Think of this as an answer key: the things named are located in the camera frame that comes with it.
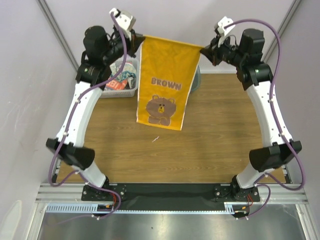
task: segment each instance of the small white debris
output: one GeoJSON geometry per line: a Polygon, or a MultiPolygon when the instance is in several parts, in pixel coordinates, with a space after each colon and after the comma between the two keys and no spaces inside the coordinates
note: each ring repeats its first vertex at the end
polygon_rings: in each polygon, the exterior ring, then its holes
{"type": "Polygon", "coordinates": [[[159,136],[157,136],[153,141],[152,141],[152,143],[155,141],[155,140],[157,140],[159,138],[159,136]]]}

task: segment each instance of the white wall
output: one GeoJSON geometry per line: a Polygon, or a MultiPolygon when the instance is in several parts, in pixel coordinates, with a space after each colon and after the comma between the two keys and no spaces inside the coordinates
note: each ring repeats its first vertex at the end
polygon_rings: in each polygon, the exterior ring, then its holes
{"type": "Polygon", "coordinates": [[[52,158],[46,140],[67,114],[75,72],[35,0],[2,0],[0,32],[0,222],[21,200],[22,240],[52,158]]]}
{"type": "MultiPolygon", "coordinates": [[[[302,1],[282,36],[283,55],[280,63],[277,99],[283,118],[295,140],[302,143],[302,158],[306,171],[305,191],[313,215],[320,224],[320,80],[319,39],[320,1],[302,1]]],[[[274,66],[278,51],[269,61],[274,66]]],[[[300,171],[294,161],[289,172],[300,181],[300,171]]]]}
{"type": "MultiPolygon", "coordinates": [[[[84,50],[85,30],[101,25],[112,32],[109,11],[112,8],[127,10],[136,17],[137,33],[168,38],[206,46],[216,36],[214,25],[224,16],[235,20],[256,18],[267,21],[276,29],[280,26],[293,0],[47,0],[73,55],[80,61],[84,50]]],[[[245,28],[256,24],[242,24],[232,31],[240,41],[245,28]]],[[[269,30],[265,33],[264,51],[273,40],[269,30]]],[[[227,64],[213,67],[203,56],[200,69],[204,72],[232,71],[227,64]]]]}

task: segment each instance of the black joint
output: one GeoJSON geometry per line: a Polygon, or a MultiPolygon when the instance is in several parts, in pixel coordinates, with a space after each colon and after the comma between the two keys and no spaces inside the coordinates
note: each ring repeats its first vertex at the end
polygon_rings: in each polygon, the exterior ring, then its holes
{"type": "Polygon", "coordinates": [[[128,48],[127,54],[130,57],[135,58],[138,48],[146,39],[146,37],[143,36],[142,34],[136,33],[133,29],[131,29],[130,32],[131,32],[131,42],[130,42],[130,46],[128,48]]]}
{"type": "Polygon", "coordinates": [[[260,61],[262,58],[262,50],[264,48],[265,38],[264,32],[254,28],[245,29],[241,36],[239,44],[239,51],[243,54],[247,53],[249,57],[249,64],[260,61]]]}
{"type": "Polygon", "coordinates": [[[242,83],[243,90],[247,90],[251,85],[258,86],[261,82],[271,82],[273,74],[268,64],[262,62],[257,65],[243,66],[237,68],[237,78],[242,83]]]}
{"type": "Polygon", "coordinates": [[[96,189],[93,186],[84,185],[82,189],[82,201],[106,201],[109,196],[109,192],[96,189]]]}
{"type": "Polygon", "coordinates": [[[102,188],[103,189],[110,189],[110,181],[109,181],[109,178],[107,177],[107,176],[105,176],[105,181],[104,181],[104,183],[103,183],[103,185],[102,185],[102,188]]]}
{"type": "MultiPolygon", "coordinates": [[[[59,144],[60,142],[57,138],[48,138],[45,145],[54,154],[59,144]]],[[[86,147],[73,146],[72,143],[63,143],[57,157],[69,166],[76,166],[81,170],[85,170],[93,163],[95,151],[86,147]]]]}
{"type": "Polygon", "coordinates": [[[107,80],[111,73],[109,66],[97,66],[85,62],[78,68],[75,79],[78,83],[90,83],[90,86],[92,87],[107,80]]]}
{"type": "MultiPolygon", "coordinates": [[[[291,141],[290,145],[296,153],[302,150],[300,141],[291,141]]],[[[282,165],[288,164],[293,158],[293,153],[285,143],[280,145],[273,143],[272,146],[254,149],[249,153],[252,167],[260,173],[267,169],[280,168],[282,165]]]]}
{"type": "Polygon", "coordinates": [[[246,198],[254,189],[254,187],[241,188],[238,184],[236,175],[232,178],[230,187],[231,187],[231,196],[236,201],[240,201],[241,199],[246,198]]]}
{"type": "Polygon", "coordinates": [[[204,55],[214,66],[222,62],[222,59],[217,57],[217,44],[219,42],[219,36],[211,40],[210,45],[200,49],[200,53],[204,55]]]}

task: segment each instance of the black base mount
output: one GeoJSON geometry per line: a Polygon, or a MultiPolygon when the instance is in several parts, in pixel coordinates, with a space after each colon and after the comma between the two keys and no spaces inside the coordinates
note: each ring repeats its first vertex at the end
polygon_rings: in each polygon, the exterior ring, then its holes
{"type": "MultiPolygon", "coordinates": [[[[125,184],[109,184],[108,187],[102,187],[102,188],[111,190],[119,194],[121,201],[124,201],[126,199],[127,186],[125,184]]],[[[113,202],[113,196],[107,191],[98,190],[92,186],[85,185],[82,189],[81,200],[92,201],[92,202],[95,202],[95,201],[113,202]]]]}
{"type": "Polygon", "coordinates": [[[214,186],[213,194],[216,202],[248,202],[248,196],[252,198],[254,202],[260,202],[260,196],[258,188],[251,187],[247,189],[241,189],[234,192],[232,185],[217,184],[214,186]]]}

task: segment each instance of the metal frame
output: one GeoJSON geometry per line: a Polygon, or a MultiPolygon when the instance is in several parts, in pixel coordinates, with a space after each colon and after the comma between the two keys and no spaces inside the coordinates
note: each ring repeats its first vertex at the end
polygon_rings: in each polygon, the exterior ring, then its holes
{"type": "MultiPolygon", "coordinates": [[[[286,13],[286,15],[285,15],[285,17],[284,17],[284,19],[278,29],[278,34],[279,34],[280,38],[285,33],[291,19],[294,17],[294,15],[297,12],[298,8],[300,7],[302,1],[303,0],[294,0],[293,3],[291,4],[288,12],[286,13]]],[[[277,39],[276,39],[276,37],[273,37],[273,40],[272,40],[270,47],[268,48],[265,55],[263,56],[263,61],[265,63],[267,63],[269,61],[269,59],[270,59],[271,55],[273,54],[273,52],[275,51],[277,45],[278,45],[277,39]]]]}
{"type": "MultiPolygon", "coordinates": [[[[278,184],[268,184],[271,188],[271,197],[268,204],[308,204],[306,193],[303,189],[298,191],[290,191],[284,189],[278,184]]],[[[297,188],[299,184],[286,184],[291,188],[297,188]]],[[[60,187],[51,187],[48,183],[43,183],[38,195],[36,196],[35,203],[64,203],[64,204],[98,204],[99,201],[82,201],[81,196],[83,193],[83,183],[65,183],[60,187]]],[[[259,187],[258,189],[261,202],[268,196],[268,189],[259,187]]],[[[239,202],[227,202],[227,204],[237,205],[239,202]]]]}
{"type": "Polygon", "coordinates": [[[315,225],[315,220],[312,216],[312,211],[309,204],[306,205],[296,205],[296,210],[298,212],[302,229],[307,240],[320,239],[320,234],[317,226],[315,225]]]}
{"type": "Polygon", "coordinates": [[[56,36],[56,39],[59,41],[64,53],[66,54],[67,58],[69,59],[70,63],[72,64],[72,67],[74,68],[75,71],[79,68],[79,65],[76,61],[76,58],[74,54],[71,51],[71,48],[68,45],[68,42],[63,35],[55,17],[53,16],[46,0],[36,0],[38,3],[41,11],[43,12],[44,17],[48,21],[54,35],[56,36]]]}
{"type": "MultiPolygon", "coordinates": [[[[286,184],[288,187],[296,188],[299,184],[286,184]]],[[[303,189],[298,191],[289,191],[279,186],[278,184],[268,184],[271,188],[270,200],[268,205],[287,205],[294,204],[296,206],[303,232],[307,240],[320,239],[320,235],[315,225],[315,221],[312,217],[312,212],[308,203],[306,193],[303,189]]],[[[57,206],[55,212],[66,212],[66,206],[83,206],[92,207],[97,204],[101,204],[98,201],[82,201],[81,196],[83,194],[83,183],[65,183],[60,187],[51,187],[48,183],[43,183],[38,191],[38,195],[35,200],[32,218],[28,236],[26,240],[36,240],[40,230],[41,224],[44,218],[44,214],[50,207],[50,212],[53,212],[53,206],[57,206]]],[[[260,202],[255,202],[255,205],[261,205],[268,196],[268,189],[266,187],[259,187],[260,202]]],[[[128,211],[119,210],[117,214],[233,214],[232,205],[243,204],[239,202],[225,202],[225,211],[128,211]]],[[[75,208],[75,211],[68,209],[68,212],[77,213],[79,208],[75,208]]],[[[91,213],[90,209],[81,211],[81,213],[91,213]]]]}

